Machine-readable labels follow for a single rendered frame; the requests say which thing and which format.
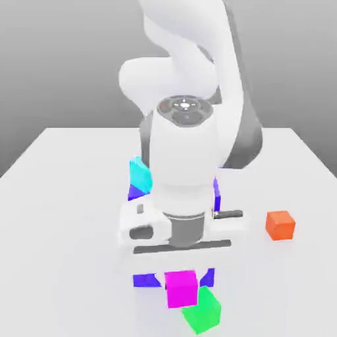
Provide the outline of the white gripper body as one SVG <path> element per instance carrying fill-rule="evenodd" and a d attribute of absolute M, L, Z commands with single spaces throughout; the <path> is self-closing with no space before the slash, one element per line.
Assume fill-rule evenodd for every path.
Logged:
<path fill-rule="evenodd" d="M 199 242 L 189 248 L 131 246 L 118 239 L 116 268 L 130 274 L 159 274 L 170 271 L 207 270 L 229 262 L 237 254 L 237 240 L 225 238 Z"/>

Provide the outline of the small magenta cube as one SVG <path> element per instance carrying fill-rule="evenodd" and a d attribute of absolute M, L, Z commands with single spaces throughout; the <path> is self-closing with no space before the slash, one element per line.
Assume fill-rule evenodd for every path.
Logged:
<path fill-rule="evenodd" d="M 195 271 L 166 272 L 165 290 L 169 309 L 197 305 L 198 281 Z"/>

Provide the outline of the small green cube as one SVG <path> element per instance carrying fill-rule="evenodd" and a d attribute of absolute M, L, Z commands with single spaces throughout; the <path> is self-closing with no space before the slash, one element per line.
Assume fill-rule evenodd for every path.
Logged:
<path fill-rule="evenodd" d="M 182 315 L 195 334 L 201 334 L 220 323 L 221 304 L 210 288 L 198 290 L 197 305 L 183 307 Z"/>

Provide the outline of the small cyan cube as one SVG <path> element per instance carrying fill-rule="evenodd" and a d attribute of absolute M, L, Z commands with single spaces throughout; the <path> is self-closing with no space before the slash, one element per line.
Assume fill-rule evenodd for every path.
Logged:
<path fill-rule="evenodd" d="M 140 157 L 134 157 L 129 162 L 130 184 L 148 194 L 153 187 L 150 169 L 143 163 Z"/>

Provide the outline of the small orange cube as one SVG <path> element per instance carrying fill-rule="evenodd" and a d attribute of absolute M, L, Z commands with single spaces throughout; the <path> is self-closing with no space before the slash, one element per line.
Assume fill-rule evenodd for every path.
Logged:
<path fill-rule="evenodd" d="M 296 222 L 287 211 L 267 213 L 265 229 L 272 240 L 291 240 L 294 236 Z"/>

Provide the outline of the large blue box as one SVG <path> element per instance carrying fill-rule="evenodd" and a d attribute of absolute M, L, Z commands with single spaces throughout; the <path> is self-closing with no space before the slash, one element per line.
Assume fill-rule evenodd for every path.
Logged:
<path fill-rule="evenodd" d="M 213 180 L 213 191 L 215 195 L 214 201 L 214 211 L 220 211 L 220 190 L 217 179 Z M 133 276 L 134 287 L 143 287 L 143 288 L 153 288 L 153 287 L 161 287 L 161 283 L 156 278 L 155 274 L 135 274 Z"/>

